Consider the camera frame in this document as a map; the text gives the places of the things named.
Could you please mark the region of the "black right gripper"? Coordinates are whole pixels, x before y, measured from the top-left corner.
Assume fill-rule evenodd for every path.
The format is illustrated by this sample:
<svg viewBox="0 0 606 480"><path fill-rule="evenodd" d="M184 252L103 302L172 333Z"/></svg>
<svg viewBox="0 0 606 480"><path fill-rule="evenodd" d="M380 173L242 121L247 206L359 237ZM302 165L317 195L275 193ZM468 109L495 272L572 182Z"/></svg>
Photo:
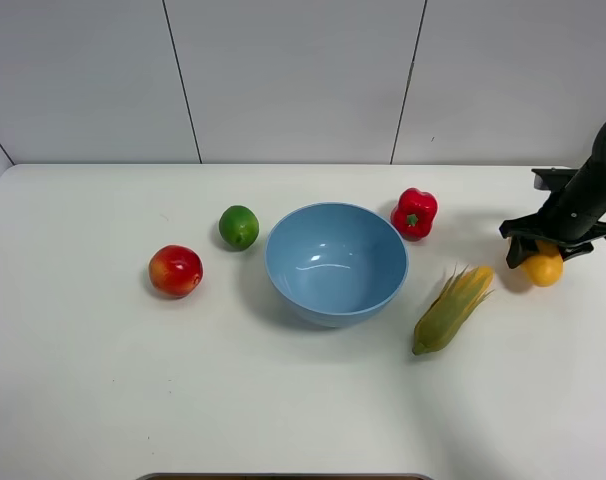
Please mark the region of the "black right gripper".
<svg viewBox="0 0 606 480"><path fill-rule="evenodd" d="M591 241L606 239L606 160L588 159L579 169L534 168L535 187L550 195L533 214L504 221L499 232L509 238L506 263L518 268L539 253L536 241L559 245L564 262L594 251Z"/></svg>

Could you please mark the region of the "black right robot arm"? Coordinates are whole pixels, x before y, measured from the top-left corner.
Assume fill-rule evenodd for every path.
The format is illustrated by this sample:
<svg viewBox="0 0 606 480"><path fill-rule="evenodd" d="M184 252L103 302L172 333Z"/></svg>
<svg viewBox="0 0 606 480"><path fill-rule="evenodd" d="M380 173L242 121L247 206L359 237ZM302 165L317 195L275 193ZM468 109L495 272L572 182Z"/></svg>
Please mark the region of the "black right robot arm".
<svg viewBox="0 0 606 480"><path fill-rule="evenodd" d="M532 172L534 188L549 196L538 211L500 225L501 236L510 241L509 268L540 253L540 242L555 246L566 261L591 253L593 241L606 240L602 219L606 214L606 122L581 168L534 168Z"/></svg>

